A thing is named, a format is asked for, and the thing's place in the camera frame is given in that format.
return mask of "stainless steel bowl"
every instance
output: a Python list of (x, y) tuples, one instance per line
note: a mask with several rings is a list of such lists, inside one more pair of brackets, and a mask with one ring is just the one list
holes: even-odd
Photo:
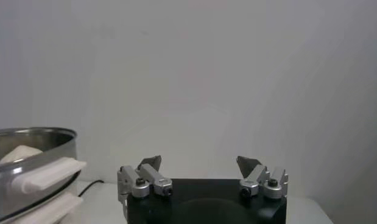
[(76, 132), (65, 128), (33, 127), (0, 130), (0, 159), (19, 145), (43, 153), (12, 163), (0, 164), (0, 222), (37, 207), (66, 189), (79, 173), (36, 193), (19, 194), (12, 189), (18, 175), (47, 165), (62, 157), (76, 158)]

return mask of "black cable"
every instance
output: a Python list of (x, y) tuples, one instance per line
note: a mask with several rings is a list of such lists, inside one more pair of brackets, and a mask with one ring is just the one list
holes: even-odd
[(104, 181), (102, 180), (96, 180), (92, 183), (90, 183), (87, 187), (84, 188), (84, 190), (79, 194), (79, 197), (83, 196), (83, 194), (90, 188), (92, 187), (92, 185), (96, 184), (96, 183), (104, 183)]

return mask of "white wall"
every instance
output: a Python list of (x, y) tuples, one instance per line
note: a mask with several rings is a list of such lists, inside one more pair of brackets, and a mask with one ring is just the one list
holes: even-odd
[(1, 0), (0, 128), (36, 125), (79, 132), (84, 179), (244, 155), (332, 214), (377, 161), (377, 0)]

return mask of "metal bracket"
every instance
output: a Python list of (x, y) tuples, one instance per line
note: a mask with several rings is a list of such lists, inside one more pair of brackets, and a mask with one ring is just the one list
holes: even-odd
[(153, 185), (154, 193), (167, 197), (172, 195), (172, 180), (163, 177), (151, 165), (142, 164), (137, 172), (141, 177)]
[(127, 194), (144, 198), (149, 195), (149, 183), (141, 178), (131, 166), (122, 166), (118, 171), (118, 195)]
[(250, 198), (257, 195), (259, 185), (265, 183), (268, 178), (269, 172), (267, 171), (267, 167), (260, 164), (256, 165), (247, 178), (239, 181), (241, 196)]
[(282, 196), (287, 197), (288, 174), (286, 170), (276, 167), (272, 176), (264, 183), (264, 195), (271, 199), (280, 199)]

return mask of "bowl rim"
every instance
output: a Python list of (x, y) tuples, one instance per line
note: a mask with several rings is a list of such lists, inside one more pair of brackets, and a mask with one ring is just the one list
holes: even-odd
[[(68, 143), (74, 141), (75, 138), (77, 137), (76, 131), (74, 131), (72, 129), (68, 129), (68, 128), (61, 128), (61, 127), (28, 127), (28, 128), (19, 127), (19, 128), (3, 128), (3, 129), (0, 129), (0, 136), (10, 136), (10, 135), (14, 135), (14, 134), (17, 134), (17, 133), (61, 133), (61, 134), (69, 135), (69, 136), (72, 137), (72, 139), (69, 140), (68, 142), (66, 142), (62, 145), (56, 146), (56, 147), (52, 148), (51, 150), (57, 149), (57, 148), (65, 145), (65, 144), (68, 144)], [(25, 158), (25, 159), (13, 161), (12, 163), (0, 164), (0, 171), (2, 169), (7, 169), (8, 167), (18, 167), (18, 166), (22, 165), (23, 163), (26, 163), (26, 162), (31, 161), (33, 159), (38, 159), (39, 157), (44, 156), (43, 154), (44, 153), (37, 154), (37, 155), (34, 155), (34, 156), (30, 156), (30, 157)]]

